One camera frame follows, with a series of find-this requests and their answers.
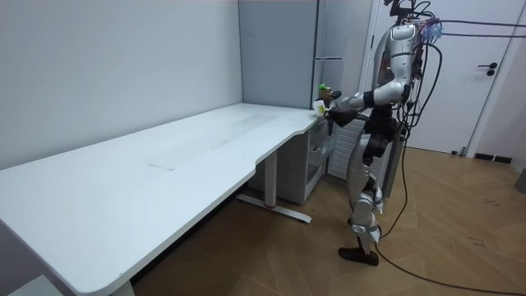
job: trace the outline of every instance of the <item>door handle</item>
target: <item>door handle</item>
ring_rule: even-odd
[[[492,62],[491,64],[489,65],[478,65],[479,67],[489,67],[490,69],[496,69],[497,67],[499,67],[499,64],[496,63],[496,62]]]

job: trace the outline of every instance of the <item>black cable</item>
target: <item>black cable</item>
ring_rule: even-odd
[[[438,56],[439,56],[438,68],[436,69],[436,76],[435,76],[435,80],[433,81],[433,86],[431,87],[431,90],[429,91],[429,95],[427,95],[427,98],[424,101],[424,104],[422,105],[422,108],[420,109],[420,112],[419,112],[419,115],[418,115],[418,118],[417,118],[417,122],[414,125],[412,124],[411,127],[416,127],[420,123],[420,118],[422,117],[422,113],[424,112],[424,109],[426,108],[427,103],[429,102],[429,99],[431,98],[431,96],[433,95],[433,92],[435,91],[436,83],[438,82],[438,77],[441,74],[442,63],[443,63],[443,59],[444,59],[442,51],[438,47],[436,47],[436,45],[434,45],[434,44],[424,44],[424,45],[426,45],[427,47],[431,47],[431,48],[435,49],[436,52],[438,53]]]
[[[444,36],[459,36],[459,37],[488,37],[488,38],[526,38],[526,35],[477,35],[477,34],[457,34],[457,33],[442,33]]]
[[[418,7],[421,6],[422,4],[426,4],[426,6],[425,6],[424,8],[422,8],[422,10],[421,10],[420,12],[418,12],[414,17],[415,17],[415,18],[418,18],[419,16],[432,16],[432,17],[434,17],[435,14],[432,13],[432,12],[428,12],[428,13],[431,13],[431,15],[425,15],[425,13],[427,12],[426,9],[428,9],[429,6],[431,6],[431,2],[429,2],[429,1],[422,1],[422,2],[420,2],[419,4],[417,4],[417,6],[416,6],[416,7],[414,8],[414,10],[413,10],[413,13],[414,13],[414,11],[417,10]]]
[[[442,286],[445,286],[445,287],[449,287],[449,288],[454,288],[454,289],[463,289],[463,290],[467,290],[467,291],[473,291],[473,292],[479,292],[479,293],[486,293],[486,294],[500,294],[500,295],[514,295],[514,296],[526,296],[526,294],[522,294],[522,293],[513,293],[513,292],[501,292],[501,291],[492,291],[492,290],[485,290],[485,289],[475,289],[475,288],[469,288],[469,287],[463,287],[463,286],[459,286],[459,285],[456,285],[456,284],[447,284],[447,283],[442,283],[438,280],[432,280],[432,279],[428,279],[426,277],[423,277],[421,275],[417,275],[411,271],[407,271],[405,270],[404,268],[396,265],[395,263],[393,263],[391,260],[387,259],[384,254],[382,254],[380,252],[380,250],[378,249],[378,244],[375,244],[375,249],[376,249],[376,252],[378,252],[378,255],[380,255],[382,258],[384,258],[385,261],[387,261],[389,264],[391,264],[392,266],[396,267],[397,269],[399,269],[400,271],[403,271],[405,272],[406,274],[408,275],[412,275],[416,278],[419,278],[420,280],[425,280],[427,282],[430,282],[430,283],[433,283],[433,284],[439,284],[439,285],[442,285]]]
[[[408,122],[408,117],[411,116],[411,114],[409,114],[410,110],[408,110],[407,113],[405,112],[405,110],[403,110],[403,114],[404,115],[403,115],[402,118],[400,118],[400,113],[399,112],[400,112],[401,109],[403,109],[403,106],[400,105],[398,107],[397,119],[400,121],[400,125],[403,124],[406,127],[406,137],[404,139],[404,147],[403,147],[403,150],[402,150],[402,164],[401,164],[402,165],[402,180],[404,182],[405,199],[404,199],[404,206],[402,206],[402,210],[400,210],[398,216],[394,220],[394,222],[391,225],[390,229],[385,234],[382,234],[380,239],[385,238],[386,236],[388,236],[393,231],[393,229],[397,225],[400,217],[404,214],[405,209],[407,208],[407,204],[408,204],[408,186],[407,186],[407,180],[406,180],[406,176],[405,176],[405,153],[406,153],[407,146],[408,146],[408,139],[411,137],[411,130],[413,129],[413,127],[416,127],[418,125],[419,121],[420,121],[420,117],[422,116],[422,112],[425,109],[425,107],[427,105],[427,102],[431,98],[431,95],[432,95],[432,93],[433,93],[433,91],[435,89],[436,82],[438,81],[438,77],[439,77],[440,72],[441,72],[442,52],[440,51],[440,49],[437,48],[433,44],[420,44],[419,46],[426,46],[426,61],[424,63],[424,67],[422,69],[422,79],[421,79],[421,82],[420,82],[419,90],[422,88],[423,77],[425,77],[425,75],[426,75],[427,58],[428,58],[428,51],[429,51],[429,47],[430,46],[433,49],[435,49],[440,55],[439,67],[437,68],[437,71],[436,71],[436,77],[435,77],[435,81],[433,83],[433,87],[431,88],[430,94],[429,94],[429,96],[427,96],[426,101],[425,101],[424,105],[422,106],[422,109],[420,110],[420,113],[419,113],[418,116],[416,116],[416,117],[412,116],[411,122],[409,123]],[[417,98],[415,99],[415,104],[419,100],[420,100],[420,91],[418,92]],[[430,283],[433,283],[433,284],[439,284],[439,285],[442,285],[442,286],[445,286],[445,287],[449,287],[449,288],[462,289],[462,290],[479,292],[479,293],[485,293],[485,294],[502,294],[502,295],[513,295],[513,296],[526,296],[526,294],[521,294],[521,293],[511,293],[511,292],[501,292],[501,291],[493,291],[493,290],[485,290],[485,289],[475,289],[475,288],[463,287],[463,286],[459,286],[459,285],[455,285],[455,284],[442,283],[442,282],[437,281],[437,280],[428,279],[428,278],[423,277],[421,275],[417,275],[417,274],[415,274],[415,273],[413,273],[411,271],[407,271],[403,267],[400,267],[400,266],[396,265],[395,263],[393,263],[391,260],[389,260],[387,257],[385,257],[384,254],[381,253],[381,251],[378,249],[378,244],[375,244],[375,249],[376,249],[376,252],[378,253],[378,255],[380,255],[382,258],[384,258],[384,260],[386,260],[389,264],[391,264],[392,266],[396,267],[398,270],[400,270],[400,271],[402,271],[402,272],[404,272],[404,273],[406,273],[408,275],[412,275],[412,276],[414,276],[416,278],[419,278],[420,280],[425,280],[427,282],[430,282]]]
[[[437,19],[437,21],[442,22],[442,23],[449,22],[449,23],[456,23],[456,24],[499,25],[499,26],[512,26],[515,28],[526,28],[526,25],[495,23],[495,22],[487,22],[487,21],[463,21],[463,20],[441,20],[441,19]]]
[[[402,210],[398,214],[398,217],[396,217],[396,220],[394,221],[394,223],[391,226],[391,228],[389,229],[389,231],[386,234],[382,235],[380,237],[380,239],[385,238],[387,235],[390,234],[390,232],[396,226],[396,223],[398,222],[400,216],[404,213],[406,205],[408,204],[408,188],[407,188],[407,183],[406,183],[406,179],[405,179],[405,151],[407,149],[407,145],[408,145],[408,137],[406,137],[405,140],[404,140],[404,148],[403,148],[404,150],[402,152],[402,179],[404,181],[404,192],[405,192],[404,206],[402,207]],[[384,258],[384,260],[387,261],[389,264],[391,264],[392,266],[396,267],[398,270],[405,272],[408,275],[412,275],[412,276],[414,276],[416,278],[419,278],[420,280],[425,280],[427,282],[430,282],[430,283],[433,283],[433,284],[439,284],[439,285],[442,285],[442,286],[445,286],[445,287],[449,287],[449,288],[462,289],[462,290],[479,292],[479,293],[485,293],[485,294],[501,294],[501,295],[513,295],[513,296],[526,296],[526,294],[522,294],[522,293],[502,292],[502,291],[493,291],[493,290],[486,290],[486,289],[475,289],[475,288],[459,286],[459,285],[456,285],[456,284],[442,283],[442,282],[440,282],[438,280],[428,279],[428,278],[426,278],[424,276],[417,275],[417,274],[415,274],[415,273],[413,273],[411,271],[408,271],[408,270],[404,269],[403,267],[398,266],[396,263],[392,262],[391,260],[389,260],[387,257],[384,256],[384,254],[382,254],[380,252],[380,250],[378,249],[378,244],[375,244],[375,249],[376,249],[376,252],[378,253],[378,255],[380,255],[382,258]]]

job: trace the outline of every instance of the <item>desk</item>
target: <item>desk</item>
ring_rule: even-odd
[[[235,104],[5,169],[0,221],[76,294],[133,295],[135,273],[317,120]]]

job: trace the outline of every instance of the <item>parquet floor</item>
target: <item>parquet floor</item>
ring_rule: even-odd
[[[406,156],[409,200],[380,249],[435,280],[526,293],[526,195],[507,164],[424,150]],[[401,173],[379,216],[388,229],[404,203]],[[340,259],[356,246],[344,185],[324,178],[305,206],[311,224],[232,201],[135,285],[137,296],[481,295],[428,284],[385,261]]]

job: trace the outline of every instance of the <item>drawer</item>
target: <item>drawer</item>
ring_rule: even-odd
[[[336,137],[335,136],[324,136],[322,145],[310,146],[309,150],[309,164],[319,166],[327,157],[335,150]]]
[[[329,133],[329,124],[327,121],[322,121],[317,123],[314,127],[311,128],[310,134],[310,146],[320,147],[325,143],[327,135]]]

